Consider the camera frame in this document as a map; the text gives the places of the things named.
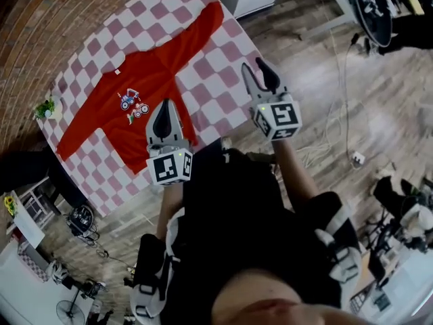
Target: power strip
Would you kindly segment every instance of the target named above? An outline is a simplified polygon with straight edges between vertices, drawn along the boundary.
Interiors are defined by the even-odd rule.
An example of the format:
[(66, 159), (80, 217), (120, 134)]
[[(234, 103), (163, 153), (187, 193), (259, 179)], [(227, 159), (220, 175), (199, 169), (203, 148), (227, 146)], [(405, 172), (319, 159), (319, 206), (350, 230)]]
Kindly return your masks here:
[(353, 153), (352, 160), (355, 165), (362, 166), (365, 163), (365, 156), (363, 156), (360, 152)]

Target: table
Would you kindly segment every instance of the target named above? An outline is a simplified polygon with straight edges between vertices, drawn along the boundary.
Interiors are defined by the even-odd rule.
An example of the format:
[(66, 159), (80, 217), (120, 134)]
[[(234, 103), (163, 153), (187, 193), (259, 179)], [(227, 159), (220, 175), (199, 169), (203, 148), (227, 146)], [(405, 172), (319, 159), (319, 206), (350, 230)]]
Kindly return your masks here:
[[(52, 94), (61, 96), (63, 117), (38, 121), (50, 147), (55, 151), (102, 72), (119, 67), (125, 54), (171, 40), (211, 1), (217, 0), (130, 0), (112, 14), (55, 79)], [(247, 121), (250, 96), (242, 81), (242, 63), (249, 63), (263, 79), (254, 61), (260, 56), (257, 48), (224, 6), (223, 11), (222, 27), (176, 78), (200, 142), (197, 150)], [(147, 169), (134, 175), (125, 166), (101, 129), (61, 163), (102, 216), (151, 182)]]

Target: potted plant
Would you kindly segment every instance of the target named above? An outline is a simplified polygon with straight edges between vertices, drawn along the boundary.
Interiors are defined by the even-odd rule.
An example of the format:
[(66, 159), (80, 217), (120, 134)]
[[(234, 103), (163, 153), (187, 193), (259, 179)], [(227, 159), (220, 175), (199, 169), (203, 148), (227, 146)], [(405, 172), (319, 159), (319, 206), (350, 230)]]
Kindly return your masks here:
[(58, 96), (49, 96), (35, 108), (36, 119), (57, 119), (62, 116), (63, 105)]

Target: cartoon print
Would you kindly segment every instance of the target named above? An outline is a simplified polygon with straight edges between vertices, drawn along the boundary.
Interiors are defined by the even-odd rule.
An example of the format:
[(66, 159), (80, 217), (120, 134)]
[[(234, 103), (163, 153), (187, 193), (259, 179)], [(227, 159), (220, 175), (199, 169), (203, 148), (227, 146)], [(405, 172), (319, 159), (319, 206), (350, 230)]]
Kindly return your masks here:
[(139, 92), (135, 91), (134, 89), (127, 89), (127, 94), (121, 96), (119, 93), (117, 93), (117, 95), (122, 99), (122, 103), (120, 104), (120, 107), (126, 111), (129, 106), (132, 106), (135, 102), (135, 99), (137, 99), (138, 101), (140, 100), (139, 97)]
[(129, 124), (131, 125), (134, 118), (140, 118), (142, 114), (149, 113), (149, 106), (146, 104), (135, 104), (135, 108), (131, 111), (131, 114), (127, 114)]

